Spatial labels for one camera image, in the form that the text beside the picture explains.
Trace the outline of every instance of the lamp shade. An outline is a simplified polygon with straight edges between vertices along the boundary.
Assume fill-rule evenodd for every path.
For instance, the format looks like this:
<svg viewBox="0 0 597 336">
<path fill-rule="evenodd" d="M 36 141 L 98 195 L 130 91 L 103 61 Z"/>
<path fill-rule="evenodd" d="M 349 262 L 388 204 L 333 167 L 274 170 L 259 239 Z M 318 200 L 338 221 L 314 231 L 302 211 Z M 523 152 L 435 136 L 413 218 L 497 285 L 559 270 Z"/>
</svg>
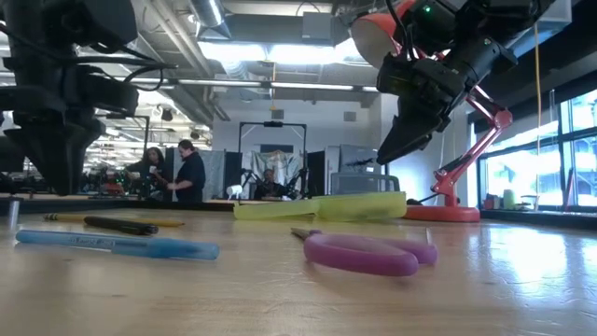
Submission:
<svg viewBox="0 0 597 336">
<path fill-rule="evenodd" d="M 406 0 L 396 7 L 396 14 L 402 17 L 416 0 Z M 388 52 L 400 53 L 400 46 L 393 38 L 396 23 L 390 14 L 373 13 L 358 18 L 351 26 L 351 35 L 356 49 L 369 64 L 382 67 Z"/>
</svg>

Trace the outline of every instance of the yellow cord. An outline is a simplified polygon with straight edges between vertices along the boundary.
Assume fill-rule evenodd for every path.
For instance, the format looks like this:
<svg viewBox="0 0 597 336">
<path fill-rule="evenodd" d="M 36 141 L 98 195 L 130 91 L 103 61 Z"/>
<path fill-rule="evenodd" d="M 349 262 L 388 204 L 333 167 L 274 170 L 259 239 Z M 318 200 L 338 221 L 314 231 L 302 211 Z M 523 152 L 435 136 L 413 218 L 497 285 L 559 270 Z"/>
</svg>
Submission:
<svg viewBox="0 0 597 336">
<path fill-rule="evenodd" d="M 536 163 L 536 181 L 535 181 L 535 190 L 536 190 L 536 200 L 535 200 L 535 211 L 539 209 L 539 153 L 541 152 L 541 136 L 539 133 L 539 129 L 541 128 L 541 76 L 539 70 L 539 32 L 537 28 L 537 24 L 535 24 L 535 81 L 537 87 L 537 163 Z"/>
</svg>

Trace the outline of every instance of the table surface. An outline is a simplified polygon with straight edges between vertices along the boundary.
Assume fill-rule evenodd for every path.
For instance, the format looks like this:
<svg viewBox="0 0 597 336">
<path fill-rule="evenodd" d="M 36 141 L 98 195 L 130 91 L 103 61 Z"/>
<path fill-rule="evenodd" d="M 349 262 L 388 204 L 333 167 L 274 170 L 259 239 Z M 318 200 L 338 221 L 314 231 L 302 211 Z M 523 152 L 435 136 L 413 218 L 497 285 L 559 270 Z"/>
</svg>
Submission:
<svg viewBox="0 0 597 336">
<path fill-rule="evenodd" d="M 590 232 L 489 222 L 109 214 L 182 219 L 187 225 L 161 228 L 160 236 L 217 242 L 220 257 L 146 259 L 15 245 L 14 230 L 4 226 L 3 335 L 577 336 L 597 330 L 597 240 Z M 33 215 L 21 216 L 20 227 L 97 232 Z M 333 270 L 305 262 L 290 227 L 429 241 L 438 247 L 439 262 L 404 278 Z"/>
</svg>

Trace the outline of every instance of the scissors handle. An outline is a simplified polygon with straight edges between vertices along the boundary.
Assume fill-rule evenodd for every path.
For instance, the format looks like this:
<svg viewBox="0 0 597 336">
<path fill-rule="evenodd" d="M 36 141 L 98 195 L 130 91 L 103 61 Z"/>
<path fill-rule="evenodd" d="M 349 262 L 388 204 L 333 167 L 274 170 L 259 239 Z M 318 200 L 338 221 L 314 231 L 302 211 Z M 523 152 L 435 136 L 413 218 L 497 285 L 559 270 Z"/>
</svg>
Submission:
<svg viewBox="0 0 597 336">
<path fill-rule="evenodd" d="M 437 249 L 411 241 L 347 234 L 314 234 L 305 241 L 307 260 L 345 271 L 386 276 L 413 275 L 419 263 L 435 263 Z"/>
</svg>

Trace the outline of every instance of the pen cap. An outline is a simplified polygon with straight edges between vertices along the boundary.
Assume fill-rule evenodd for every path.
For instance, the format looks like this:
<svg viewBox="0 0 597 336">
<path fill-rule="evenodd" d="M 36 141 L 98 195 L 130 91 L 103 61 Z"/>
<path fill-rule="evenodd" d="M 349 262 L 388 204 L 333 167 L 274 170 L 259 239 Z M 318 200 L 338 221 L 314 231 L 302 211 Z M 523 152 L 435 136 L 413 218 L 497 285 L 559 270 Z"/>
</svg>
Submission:
<svg viewBox="0 0 597 336">
<path fill-rule="evenodd" d="M 152 258 L 184 258 L 214 260 L 220 248 L 214 243 L 190 242 L 172 238 L 153 238 L 147 245 Z"/>
</svg>

